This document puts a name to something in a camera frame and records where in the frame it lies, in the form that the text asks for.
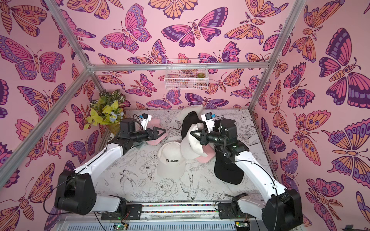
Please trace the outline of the small succulent in basket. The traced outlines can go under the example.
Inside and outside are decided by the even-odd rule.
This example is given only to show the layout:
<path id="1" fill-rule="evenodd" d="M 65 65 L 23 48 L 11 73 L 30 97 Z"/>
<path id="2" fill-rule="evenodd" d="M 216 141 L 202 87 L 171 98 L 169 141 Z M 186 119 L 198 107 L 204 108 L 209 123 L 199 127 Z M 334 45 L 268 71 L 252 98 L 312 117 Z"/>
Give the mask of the small succulent in basket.
<path id="1" fill-rule="evenodd" d="M 197 78 L 199 78 L 199 79 L 206 78 L 206 74 L 205 73 L 202 73 L 202 72 L 197 73 Z"/>

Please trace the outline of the plain black cap back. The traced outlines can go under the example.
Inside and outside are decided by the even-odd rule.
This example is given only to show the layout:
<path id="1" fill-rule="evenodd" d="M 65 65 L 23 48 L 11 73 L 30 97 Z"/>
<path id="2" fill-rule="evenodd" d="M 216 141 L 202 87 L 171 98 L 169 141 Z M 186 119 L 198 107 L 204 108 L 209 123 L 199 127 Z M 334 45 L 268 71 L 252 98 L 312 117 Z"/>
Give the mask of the plain black cap back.
<path id="1" fill-rule="evenodd" d="M 198 115 L 195 111 L 192 111 L 188 113 L 188 115 L 184 118 L 182 129 L 181 129 L 181 136 L 182 139 L 184 139 L 187 135 L 187 132 L 189 131 L 190 127 L 193 124 L 202 124 L 204 125 L 204 122 L 198 118 Z"/>

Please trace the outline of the aluminium horizontal back bar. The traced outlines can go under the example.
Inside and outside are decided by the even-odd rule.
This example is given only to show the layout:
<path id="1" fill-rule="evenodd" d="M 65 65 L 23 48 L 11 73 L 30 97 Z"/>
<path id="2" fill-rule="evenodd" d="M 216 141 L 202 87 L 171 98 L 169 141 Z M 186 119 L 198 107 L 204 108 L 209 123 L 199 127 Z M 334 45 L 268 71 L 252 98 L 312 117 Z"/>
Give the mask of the aluminium horizontal back bar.
<path id="1" fill-rule="evenodd" d="M 166 70 L 166 69 L 232 69 L 232 68 L 261 68 L 269 67 L 269 62 L 236 62 L 236 63 L 189 63 L 189 64 L 114 64 L 93 65 L 90 69 L 98 71 L 126 70 Z"/>

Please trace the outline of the aluminium corner post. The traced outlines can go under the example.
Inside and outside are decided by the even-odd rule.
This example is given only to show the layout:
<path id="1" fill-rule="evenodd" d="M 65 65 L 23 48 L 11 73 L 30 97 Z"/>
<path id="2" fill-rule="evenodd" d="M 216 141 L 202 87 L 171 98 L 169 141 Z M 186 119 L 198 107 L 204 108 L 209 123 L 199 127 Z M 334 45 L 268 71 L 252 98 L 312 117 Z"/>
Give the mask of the aluminium corner post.
<path id="1" fill-rule="evenodd" d="M 269 80 L 269 77 L 270 77 L 271 73 L 273 72 L 274 65 L 278 61 L 278 58 L 281 55 L 281 52 L 284 48 L 284 45 L 285 45 L 286 41 L 288 40 L 288 37 L 289 37 L 290 33 L 292 32 L 292 30 L 293 30 L 293 28 L 296 24 L 296 21 L 299 18 L 299 15 L 300 15 L 301 11 L 304 9 L 305 3 L 306 3 L 306 1 L 304 1 L 304 0 L 296 0 L 294 2 L 292 10 L 290 11 L 290 13 L 289 13 L 289 15 L 288 15 L 288 17 L 285 21 L 285 24 L 283 26 L 283 30 L 280 33 L 278 41 L 275 45 L 274 51 L 271 54 L 271 57 L 270 57 L 270 60 L 269 60 L 269 63 L 268 63 L 268 68 L 266 68 L 264 70 L 264 72 L 262 74 L 262 77 L 260 78 L 260 81 L 257 85 L 256 90 L 255 90 L 254 96 L 251 99 L 251 103 L 250 103 L 249 108 L 248 108 L 250 112 L 253 111 L 255 105 L 257 104 L 258 97 L 261 95 L 267 81 Z"/>
<path id="2" fill-rule="evenodd" d="M 92 65 L 88 60 L 84 50 L 81 48 L 76 36 L 74 35 L 72 29 L 69 27 L 67 20 L 64 18 L 60 8 L 58 7 L 55 1 L 45 0 L 47 7 L 49 8 L 50 13 L 56 20 L 57 24 L 59 25 L 60 29 L 62 30 L 63 34 L 66 36 L 70 47 L 76 53 L 76 57 L 79 59 L 81 64 L 84 67 L 84 70 L 87 71 L 88 76 L 94 82 L 96 88 L 99 92 L 102 92 L 105 88 L 100 83 L 97 75 L 92 71 Z"/>

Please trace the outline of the pink cap centre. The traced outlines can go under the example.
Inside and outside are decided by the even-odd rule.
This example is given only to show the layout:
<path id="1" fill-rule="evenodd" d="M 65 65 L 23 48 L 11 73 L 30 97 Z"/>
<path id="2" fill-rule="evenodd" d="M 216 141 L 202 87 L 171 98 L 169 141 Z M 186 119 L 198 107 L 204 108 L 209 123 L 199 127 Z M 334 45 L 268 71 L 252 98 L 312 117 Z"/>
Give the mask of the pink cap centre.
<path id="1" fill-rule="evenodd" d="M 196 160 L 198 162 L 203 163 L 203 164 L 208 163 L 209 161 L 211 161 L 215 157 L 216 152 L 210 144 L 207 144 L 206 146 L 203 146 L 202 149 L 203 149 L 203 153 L 205 154 L 205 156 L 197 157 Z"/>

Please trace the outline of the aluminium corner post left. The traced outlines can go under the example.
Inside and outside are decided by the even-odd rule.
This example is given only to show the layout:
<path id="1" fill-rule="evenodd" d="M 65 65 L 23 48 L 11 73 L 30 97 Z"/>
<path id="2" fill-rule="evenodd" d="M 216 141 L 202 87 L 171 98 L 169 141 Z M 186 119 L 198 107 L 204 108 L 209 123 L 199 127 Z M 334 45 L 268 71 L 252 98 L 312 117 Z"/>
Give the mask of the aluminium corner post left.
<path id="1" fill-rule="evenodd" d="M 88 76 L 94 82 L 96 88 L 99 92 L 102 92 L 105 88 L 100 83 L 97 75 L 92 71 L 92 65 L 88 60 L 84 50 L 81 48 L 76 36 L 74 35 L 72 29 L 69 27 L 67 20 L 64 18 L 60 8 L 58 7 L 55 1 L 45 0 L 47 7 L 49 8 L 50 13 L 56 20 L 57 24 L 59 25 L 60 29 L 62 30 L 63 34 L 66 36 L 70 47 L 76 53 L 76 57 L 79 59 L 81 64 L 84 67 L 84 70 L 87 71 Z"/>

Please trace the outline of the aluminium left side bar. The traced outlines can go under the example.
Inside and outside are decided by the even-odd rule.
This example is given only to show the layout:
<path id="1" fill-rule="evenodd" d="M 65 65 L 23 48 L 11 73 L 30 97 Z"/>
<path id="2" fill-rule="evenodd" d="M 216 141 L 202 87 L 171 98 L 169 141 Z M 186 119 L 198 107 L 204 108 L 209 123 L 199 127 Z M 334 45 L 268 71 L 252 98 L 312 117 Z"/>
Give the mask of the aluminium left side bar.
<path id="1" fill-rule="evenodd" d="M 37 141 L 46 132 L 59 116 L 59 113 L 64 109 L 67 103 L 72 99 L 78 88 L 91 75 L 90 69 L 85 69 L 79 77 L 70 85 L 66 92 L 60 97 L 56 104 L 46 114 L 46 116 L 35 126 L 24 141 L 22 141 L 13 151 L 12 155 L 1 167 L 1 187 L 3 187 L 10 179 L 16 169 L 22 164 L 31 149 Z"/>

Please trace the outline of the potted green plant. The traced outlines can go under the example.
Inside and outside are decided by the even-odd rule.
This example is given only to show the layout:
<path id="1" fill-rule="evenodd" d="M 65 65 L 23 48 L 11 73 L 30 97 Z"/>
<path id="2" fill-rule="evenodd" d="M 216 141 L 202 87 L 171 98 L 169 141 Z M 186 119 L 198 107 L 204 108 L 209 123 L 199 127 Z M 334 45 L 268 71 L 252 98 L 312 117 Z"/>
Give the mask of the potted green plant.
<path id="1" fill-rule="evenodd" d="M 103 126 L 109 129 L 113 135 L 120 130 L 120 122 L 126 118 L 125 108 L 129 106 L 126 96 L 120 89 L 99 93 L 99 99 L 90 102 L 90 112 L 86 118 L 84 129 L 90 126 Z"/>

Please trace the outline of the plain black cap front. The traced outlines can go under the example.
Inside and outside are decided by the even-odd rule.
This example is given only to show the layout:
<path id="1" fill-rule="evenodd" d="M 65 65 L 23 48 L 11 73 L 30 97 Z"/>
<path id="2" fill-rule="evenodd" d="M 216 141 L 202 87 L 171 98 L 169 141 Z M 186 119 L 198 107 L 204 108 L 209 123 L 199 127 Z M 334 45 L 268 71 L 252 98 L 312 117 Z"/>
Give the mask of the plain black cap front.
<path id="1" fill-rule="evenodd" d="M 240 184 L 244 177 L 244 171 L 219 151 L 216 151 L 215 157 L 214 173 L 216 177 L 223 182 Z"/>

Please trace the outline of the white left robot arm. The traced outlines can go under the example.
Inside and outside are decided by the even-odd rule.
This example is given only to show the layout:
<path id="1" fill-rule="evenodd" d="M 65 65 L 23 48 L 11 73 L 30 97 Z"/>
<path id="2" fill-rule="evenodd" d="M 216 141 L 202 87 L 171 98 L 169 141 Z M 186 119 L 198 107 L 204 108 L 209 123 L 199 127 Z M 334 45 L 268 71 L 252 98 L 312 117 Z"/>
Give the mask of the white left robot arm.
<path id="1" fill-rule="evenodd" d="M 133 118 L 123 119 L 119 123 L 119 131 L 103 151 L 80 167 L 64 170 L 59 175 L 55 196 L 56 209 L 78 215 L 107 212 L 118 214 L 122 218 L 127 214 L 124 198 L 98 195 L 95 185 L 100 175 L 135 144 L 157 141 L 166 133 L 165 129 L 159 127 L 148 128 L 148 119 L 141 120 L 139 131 L 136 130 L 136 124 L 137 120 Z"/>

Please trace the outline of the white Colorado cap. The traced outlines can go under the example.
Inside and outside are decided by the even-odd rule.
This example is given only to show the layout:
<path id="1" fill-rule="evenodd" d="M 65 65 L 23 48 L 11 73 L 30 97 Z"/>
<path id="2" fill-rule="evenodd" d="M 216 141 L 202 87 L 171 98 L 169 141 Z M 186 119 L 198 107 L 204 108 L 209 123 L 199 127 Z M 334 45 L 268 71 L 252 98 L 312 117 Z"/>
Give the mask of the white Colorado cap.
<path id="1" fill-rule="evenodd" d="M 204 125 L 200 123 L 193 124 L 190 127 L 189 131 L 187 132 L 186 137 L 182 139 L 181 153 L 182 153 L 182 156 L 186 160 L 192 160 L 192 159 L 196 159 L 199 156 L 205 156 L 205 154 L 203 153 L 202 147 L 206 145 L 201 145 L 199 140 L 197 140 L 190 134 L 191 131 L 196 131 L 196 130 L 200 130 L 203 128 L 204 128 Z"/>
<path id="2" fill-rule="evenodd" d="M 186 159 L 181 153 L 181 144 L 168 142 L 157 152 L 157 173 L 162 178 L 181 178 L 186 170 Z"/>

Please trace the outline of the plain black cap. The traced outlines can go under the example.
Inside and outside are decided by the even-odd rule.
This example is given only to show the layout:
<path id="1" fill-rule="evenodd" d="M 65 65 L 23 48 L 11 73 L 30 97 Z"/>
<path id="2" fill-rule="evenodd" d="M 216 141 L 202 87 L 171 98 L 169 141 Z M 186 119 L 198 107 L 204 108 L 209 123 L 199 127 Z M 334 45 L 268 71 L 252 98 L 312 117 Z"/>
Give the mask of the plain black cap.
<path id="1" fill-rule="evenodd" d="M 189 131 L 190 127 L 193 124 L 202 124 L 204 125 L 204 122 L 198 118 L 198 115 L 195 111 L 192 111 L 188 113 L 188 115 L 184 118 L 182 129 L 181 129 L 181 136 L 182 139 L 184 139 L 187 135 L 187 132 Z"/>
<path id="2" fill-rule="evenodd" d="M 219 151 L 216 151 L 215 157 L 214 173 L 216 177 L 223 182 L 240 184 L 244 177 L 244 171 Z"/>

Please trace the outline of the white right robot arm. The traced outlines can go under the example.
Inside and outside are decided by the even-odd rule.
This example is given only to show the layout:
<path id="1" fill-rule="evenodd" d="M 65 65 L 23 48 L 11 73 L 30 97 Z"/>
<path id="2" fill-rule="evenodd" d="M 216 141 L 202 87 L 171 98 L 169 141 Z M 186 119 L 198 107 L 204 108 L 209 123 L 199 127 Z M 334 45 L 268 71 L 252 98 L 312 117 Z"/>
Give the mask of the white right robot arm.
<path id="1" fill-rule="evenodd" d="M 288 190 L 259 164 L 248 146 L 238 139 L 234 120 L 221 119 L 216 124 L 216 127 L 190 132 L 201 145 L 214 145 L 215 176 L 230 184 L 240 184 L 247 176 L 263 197 L 257 200 L 247 194 L 236 196 L 231 204 L 234 212 L 261 220 L 269 231 L 302 231 L 304 221 L 299 193 L 295 189 Z"/>

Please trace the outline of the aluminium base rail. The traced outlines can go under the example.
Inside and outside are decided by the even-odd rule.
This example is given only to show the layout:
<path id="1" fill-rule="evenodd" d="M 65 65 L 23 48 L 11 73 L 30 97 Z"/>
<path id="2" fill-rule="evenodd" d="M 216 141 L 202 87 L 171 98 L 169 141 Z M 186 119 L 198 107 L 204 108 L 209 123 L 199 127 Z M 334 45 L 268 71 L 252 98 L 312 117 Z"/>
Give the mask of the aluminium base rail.
<path id="1" fill-rule="evenodd" d="M 56 231 L 266 231 L 252 215 L 237 217 L 230 201 L 129 203 L 125 217 L 65 215 Z"/>

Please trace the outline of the aluminium corner post right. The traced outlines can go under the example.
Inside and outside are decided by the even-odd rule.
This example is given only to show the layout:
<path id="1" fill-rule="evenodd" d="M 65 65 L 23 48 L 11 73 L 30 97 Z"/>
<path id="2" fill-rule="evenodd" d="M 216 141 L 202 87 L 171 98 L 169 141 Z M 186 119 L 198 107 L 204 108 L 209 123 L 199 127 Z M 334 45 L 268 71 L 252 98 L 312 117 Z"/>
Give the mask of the aluminium corner post right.
<path id="1" fill-rule="evenodd" d="M 256 90 L 255 90 L 254 96 L 251 99 L 251 103 L 250 103 L 249 108 L 248 108 L 250 112 L 253 111 L 255 105 L 257 104 L 258 97 L 261 95 L 267 81 L 269 80 L 269 77 L 270 77 L 271 73 L 273 72 L 274 65 L 278 61 L 278 58 L 281 55 L 281 52 L 284 48 L 284 45 L 285 45 L 286 41 L 288 40 L 288 37 L 289 37 L 290 33 L 292 32 L 292 30 L 293 30 L 293 28 L 296 24 L 296 21 L 299 18 L 299 15 L 300 15 L 301 11 L 304 9 L 305 3 L 306 3 L 306 1 L 304 1 L 304 0 L 296 0 L 294 2 L 292 10 L 290 11 L 290 13 L 289 13 L 289 15 L 288 15 L 288 17 L 285 21 L 285 24 L 283 26 L 283 30 L 280 33 L 278 41 L 275 45 L 274 51 L 271 54 L 271 57 L 270 57 L 270 60 L 269 60 L 269 63 L 268 63 L 268 68 L 266 68 L 264 70 L 264 72 L 262 74 L 262 77 L 260 78 L 260 81 L 257 85 Z"/>

